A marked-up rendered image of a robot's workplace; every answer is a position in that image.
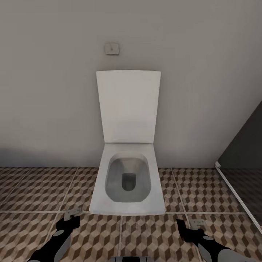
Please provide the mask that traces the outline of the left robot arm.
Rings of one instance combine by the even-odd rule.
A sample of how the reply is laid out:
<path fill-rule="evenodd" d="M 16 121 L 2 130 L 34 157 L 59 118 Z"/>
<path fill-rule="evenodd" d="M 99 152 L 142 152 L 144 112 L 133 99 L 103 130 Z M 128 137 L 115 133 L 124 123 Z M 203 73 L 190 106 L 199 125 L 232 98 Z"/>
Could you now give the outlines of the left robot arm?
<path fill-rule="evenodd" d="M 59 262 L 71 244 L 72 230 L 80 226 L 80 216 L 83 209 L 76 208 L 67 210 L 64 218 L 56 222 L 57 231 L 40 250 L 36 250 L 27 262 Z"/>

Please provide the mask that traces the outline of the mousetrap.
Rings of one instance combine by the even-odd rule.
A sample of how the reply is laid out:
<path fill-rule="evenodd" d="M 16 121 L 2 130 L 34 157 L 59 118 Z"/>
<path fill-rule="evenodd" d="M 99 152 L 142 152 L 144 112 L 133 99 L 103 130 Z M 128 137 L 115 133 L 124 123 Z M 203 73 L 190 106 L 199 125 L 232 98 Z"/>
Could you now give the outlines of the mousetrap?
<path fill-rule="evenodd" d="M 181 229 L 181 230 L 187 229 L 184 220 L 182 220 L 182 219 L 176 219 L 176 222 L 177 222 L 177 224 L 178 224 L 178 228 L 179 228 L 179 229 Z M 184 238 L 182 238 L 182 241 L 184 241 Z"/>

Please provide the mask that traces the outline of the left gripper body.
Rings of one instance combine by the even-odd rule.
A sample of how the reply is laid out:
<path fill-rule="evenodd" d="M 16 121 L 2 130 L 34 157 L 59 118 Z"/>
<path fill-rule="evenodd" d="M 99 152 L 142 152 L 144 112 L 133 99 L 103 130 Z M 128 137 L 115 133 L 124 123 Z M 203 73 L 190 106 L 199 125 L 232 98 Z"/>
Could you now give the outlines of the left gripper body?
<path fill-rule="evenodd" d="M 71 226 L 71 231 L 75 228 L 78 228 L 80 226 L 80 216 L 76 216 L 76 217 L 72 217 L 70 220 L 68 221 L 64 221 L 64 219 L 61 219 L 57 222 L 57 228 L 60 228 L 61 226 L 64 225 L 69 225 Z"/>

